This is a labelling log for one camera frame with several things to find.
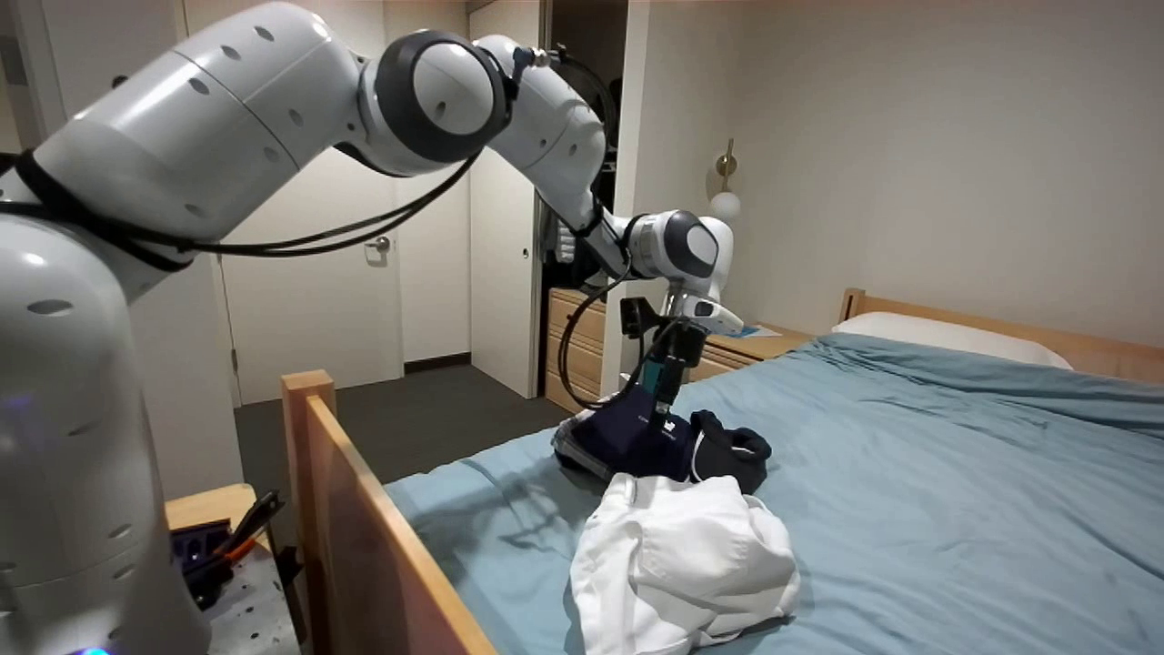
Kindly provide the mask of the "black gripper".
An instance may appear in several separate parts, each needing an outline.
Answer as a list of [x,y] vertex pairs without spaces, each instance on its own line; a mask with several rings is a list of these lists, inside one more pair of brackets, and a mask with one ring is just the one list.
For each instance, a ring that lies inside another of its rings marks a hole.
[[682,386],[678,369],[693,369],[700,360],[700,346],[706,346],[706,330],[697,323],[666,320],[649,343],[649,358],[675,369],[645,360],[632,371],[632,391],[666,413]]

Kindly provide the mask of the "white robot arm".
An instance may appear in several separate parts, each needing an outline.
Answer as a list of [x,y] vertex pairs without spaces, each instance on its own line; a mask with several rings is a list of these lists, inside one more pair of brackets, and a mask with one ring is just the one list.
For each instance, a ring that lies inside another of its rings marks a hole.
[[504,157],[613,282],[663,282],[671,318],[732,336],[732,228],[620,220],[591,197],[598,117],[509,37],[417,28],[363,62],[293,5],[173,45],[2,164],[0,590],[2,655],[206,655],[183,581],[135,371],[132,302],[343,149],[409,179]]

